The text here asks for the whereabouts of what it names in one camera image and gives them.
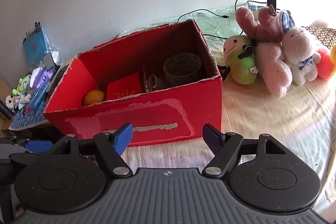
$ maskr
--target black circular pad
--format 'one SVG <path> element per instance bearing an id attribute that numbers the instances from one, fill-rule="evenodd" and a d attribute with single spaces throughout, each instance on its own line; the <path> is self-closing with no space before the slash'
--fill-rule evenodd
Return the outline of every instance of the black circular pad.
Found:
<path id="1" fill-rule="evenodd" d="M 257 154 L 254 160 L 234 168 L 228 183 L 248 206 L 274 213 L 309 208 L 320 189 L 318 175 L 290 152 Z"/>
<path id="2" fill-rule="evenodd" d="M 39 184 L 47 190 L 65 190 L 77 181 L 77 174 L 69 169 L 54 169 L 44 172 L 39 177 Z"/>
<path id="3" fill-rule="evenodd" d="M 285 190 L 296 183 L 295 174 L 283 168 L 264 169 L 257 178 L 261 185 L 273 190 Z"/>
<path id="4" fill-rule="evenodd" d="M 24 207 L 41 213 L 64 214 L 95 201 L 105 183 L 105 174 L 79 156 L 44 154 L 19 173 L 14 187 Z"/>

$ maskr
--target gray rubber base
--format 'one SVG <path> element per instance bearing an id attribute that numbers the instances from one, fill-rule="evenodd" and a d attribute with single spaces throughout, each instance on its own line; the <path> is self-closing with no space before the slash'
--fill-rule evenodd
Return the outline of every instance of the gray rubber base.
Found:
<path id="1" fill-rule="evenodd" d="M 24 153 L 27 150 L 27 148 L 24 148 L 20 145 L 0 143 L 0 159 L 8 159 L 10 154 Z"/>
<path id="2" fill-rule="evenodd" d="M 87 208 L 67 215 L 26 211 L 15 224 L 168 224 L 168 223 L 325 223 L 313 211 L 268 215 L 239 203 L 221 180 L 208 179 L 195 168 L 139 169 L 115 180 L 105 195 Z"/>

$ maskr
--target blue patterned cloth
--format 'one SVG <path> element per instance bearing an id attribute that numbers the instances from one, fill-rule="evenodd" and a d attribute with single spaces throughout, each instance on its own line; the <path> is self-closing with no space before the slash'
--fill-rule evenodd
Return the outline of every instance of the blue patterned cloth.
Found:
<path id="1" fill-rule="evenodd" d="M 20 131 L 48 122 L 48 120 L 43 116 L 44 108 L 45 105 L 42 101 L 36 110 L 30 110 L 26 115 L 23 115 L 24 109 L 21 109 L 14 116 L 13 122 L 8 129 L 13 131 Z"/>

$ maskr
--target bed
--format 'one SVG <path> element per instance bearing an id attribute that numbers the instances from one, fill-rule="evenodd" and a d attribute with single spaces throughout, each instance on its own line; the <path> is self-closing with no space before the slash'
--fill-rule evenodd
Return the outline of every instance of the bed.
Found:
<path id="1" fill-rule="evenodd" d="M 229 37 L 240 33 L 234 9 L 216 10 L 229 15 L 223 19 L 209 13 L 194 13 L 181 20 L 194 18 L 204 34 Z M 170 19 L 144 26 L 146 29 Z M 336 30 L 307 27 L 328 47 L 336 43 Z M 127 35 L 137 30 L 123 32 Z M 218 65 L 223 65 L 224 40 L 205 36 Z M 261 77 L 252 85 L 242 86 L 228 77 L 222 84 L 222 132 L 233 131 L 244 138 L 258 138 L 269 133 L 293 151 L 318 174 L 320 194 L 314 210 L 322 212 L 336 200 L 336 77 L 326 82 L 320 78 L 298 87 L 291 85 L 287 95 L 278 99 L 270 95 Z M 161 145 L 130 147 L 123 154 L 133 172 L 138 167 L 186 168 L 202 170 L 213 158 L 202 139 Z"/>

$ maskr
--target small green plush toy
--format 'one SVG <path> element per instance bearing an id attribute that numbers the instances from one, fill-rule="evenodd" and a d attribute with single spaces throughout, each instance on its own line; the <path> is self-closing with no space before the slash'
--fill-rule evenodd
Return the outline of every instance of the small green plush toy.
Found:
<path id="1" fill-rule="evenodd" d="M 235 35 L 225 41 L 223 80 L 231 72 L 232 78 L 239 84 L 249 85 L 255 81 L 258 69 L 254 62 L 254 46 L 246 35 Z"/>
<path id="2" fill-rule="evenodd" d="M 25 78 L 20 78 L 19 84 L 16 89 L 13 89 L 13 95 L 21 95 L 23 92 L 26 91 L 27 87 L 30 84 L 31 75 L 27 75 Z"/>

